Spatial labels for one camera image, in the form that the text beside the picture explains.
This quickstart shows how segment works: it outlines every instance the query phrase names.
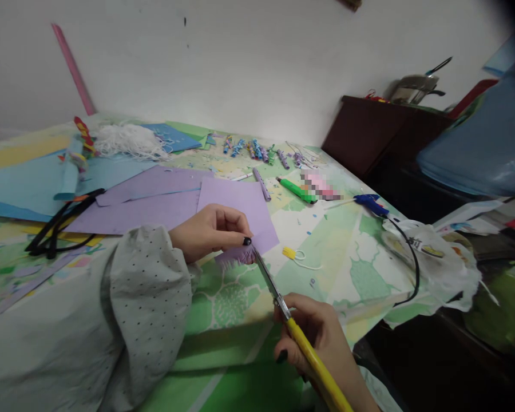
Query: hand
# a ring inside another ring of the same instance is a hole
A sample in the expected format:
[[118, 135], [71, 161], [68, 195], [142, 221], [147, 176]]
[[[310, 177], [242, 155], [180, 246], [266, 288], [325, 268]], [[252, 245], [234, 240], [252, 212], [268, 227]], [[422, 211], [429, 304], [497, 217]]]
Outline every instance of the hand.
[[[355, 412], [379, 411], [355, 363], [338, 315], [332, 305], [294, 293], [284, 296], [284, 300], [288, 308], [296, 308], [290, 312], [292, 317], [305, 333], [316, 354]], [[278, 306], [275, 306], [275, 321], [282, 320], [282, 312]], [[316, 380], [315, 372], [298, 344], [290, 337], [286, 325], [283, 325], [280, 341], [275, 347], [275, 359], [277, 363], [288, 359], [300, 374], [306, 374]]]
[[212, 252], [249, 245], [253, 237], [244, 213], [218, 204], [207, 205], [169, 233], [173, 247], [183, 251], [187, 263]]

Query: green patterned tablecloth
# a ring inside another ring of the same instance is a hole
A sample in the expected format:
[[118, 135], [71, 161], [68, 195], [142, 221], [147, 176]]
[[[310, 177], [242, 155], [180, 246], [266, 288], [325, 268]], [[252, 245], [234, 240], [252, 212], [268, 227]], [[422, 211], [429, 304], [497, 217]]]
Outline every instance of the green patterned tablecloth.
[[[88, 124], [106, 124], [126, 120], [121, 117], [95, 115]], [[173, 124], [183, 132], [202, 139], [212, 130], [190, 125]], [[73, 124], [56, 126], [31, 134], [31, 138], [72, 134]], [[234, 135], [239, 138], [249, 136]], [[358, 341], [393, 307], [413, 290], [412, 271], [388, 253], [379, 241], [381, 222], [360, 205], [349, 203], [326, 209], [330, 203], [319, 201], [310, 206], [279, 186], [276, 176], [300, 181], [301, 170], [284, 170], [276, 159], [273, 166], [251, 160], [247, 150], [236, 158], [223, 154], [223, 141], [208, 150], [186, 150], [163, 163], [180, 168], [214, 170], [216, 178], [231, 179], [258, 167], [272, 201], [268, 203], [280, 244], [264, 254], [264, 260], [281, 291], [298, 292], [334, 305], [351, 344]], [[16, 144], [15, 139], [8, 144]], [[262, 146], [273, 142], [259, 139]], [[274, 142], [275, 148], [293, 153], [285, 142]], [[373, 193], [354, 175], [318, 148], [326, 166], [322, 168], [339, 185], [346, 196]], [[39, 264], [24, 257], [24, 247], [32, 235], [10, 219], [0, 218], [0, 299], [23, 282], [12, 279], [17, 268]], [[40, 290], [83, 273], [102, 250], [117, 239], [105, 238], [71, 265], [57, 272]], [[316, 271], [297, 266], [282, 255], [283, 247], [301, 249], [304, 263], [322, 268]], [[142, 410], [207, 411], [293, 410], [310, 401], [311, 394], [303, 381], [287, 366], [278, 366], [272, 350], [279, 328], [271, 322], [272, 300], [256, 265], [243, 266], [222, 274], [209, 256], [199, 262], [203, 276], [193, 297], [185, 341], [173, 370], [156, 388]], [[16, 307], [23, 304], [21, 300]]]

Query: scissor blade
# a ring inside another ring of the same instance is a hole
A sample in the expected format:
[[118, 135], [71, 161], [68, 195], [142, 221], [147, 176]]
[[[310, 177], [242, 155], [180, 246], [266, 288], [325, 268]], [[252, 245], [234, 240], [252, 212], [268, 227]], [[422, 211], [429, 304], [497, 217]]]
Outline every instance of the scissor blade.
[[273, 282], [273, 278], [267, 266], [265, 266], [265, 262], [263, 261], [262, 256], [258, 252], [258, 250], [253, 247], [253, 252], [256, 256], [256, 263], [259, 266], [259, 269], [262, 271], [263, 278], [265, 278], [265, 283], [267, 283], [267, 287], [269, 288], [269, 292], [273, 295], [273, 298], [278, 299], [280, 296], [279, 290], [276, 288], [275, 282]]
[[288, 320], [291, 317], [291, 315], [290, 311], [288, 310], [288, 307], [286, 306], [286, 302], [284, 301], [282, 295], [279, 293], [279, 290], [276, 288], [275, 282], [273, 282], [271, 273], [269, 272], [269, 269], [267, 269], [267, 266], [265, 266], [265, 262], [263, 261], [262, 256], [259, 254], [258, 250], [254, 246], [252, 247], [254, 255], [256, 256], [257, 266], [263, 274], [263, 278], [265, 279], [265, 283], [267, 283], [269, 292], [271, 292], [271, 295], [273, 295], [273, 300], [275, 301], [275, 303], [280, 307], [280, 310], [284, 315], [284, 319]]

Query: fingernail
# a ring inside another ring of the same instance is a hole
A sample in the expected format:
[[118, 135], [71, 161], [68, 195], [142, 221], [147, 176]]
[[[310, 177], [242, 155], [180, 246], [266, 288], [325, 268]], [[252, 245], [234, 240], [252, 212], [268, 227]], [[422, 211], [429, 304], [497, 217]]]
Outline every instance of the fingernail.
[[280, 365], [286, 359], [288, 359], [288, 351], [286, 349], [282, 349], [282, 351], [280, 351], [279, 357], [276, 359], [276, 362], [278, 365]]

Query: polka dot sleeve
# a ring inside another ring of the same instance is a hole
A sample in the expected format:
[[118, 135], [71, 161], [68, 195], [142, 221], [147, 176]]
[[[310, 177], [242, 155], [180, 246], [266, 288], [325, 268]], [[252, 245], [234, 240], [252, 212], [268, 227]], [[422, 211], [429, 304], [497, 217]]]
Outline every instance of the polka dot sleeve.
[[200, 269], [187, 267], [164, 227], [148, 225], [124, 235], [108, 266], [110, 305], [125, 351], [104, 402], [125, 410], [144, 401], [175, 362]]

